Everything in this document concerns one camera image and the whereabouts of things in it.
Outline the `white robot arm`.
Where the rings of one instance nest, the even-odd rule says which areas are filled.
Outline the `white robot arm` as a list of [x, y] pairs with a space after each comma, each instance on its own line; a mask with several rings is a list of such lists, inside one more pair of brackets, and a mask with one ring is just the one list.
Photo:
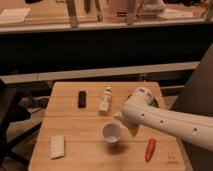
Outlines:
[[121, 107], [121, 121], [129, 129], [145, 125], [213, 151], [213, 117], [157, 108], [154, 100], [148, 88], [136, 88]]

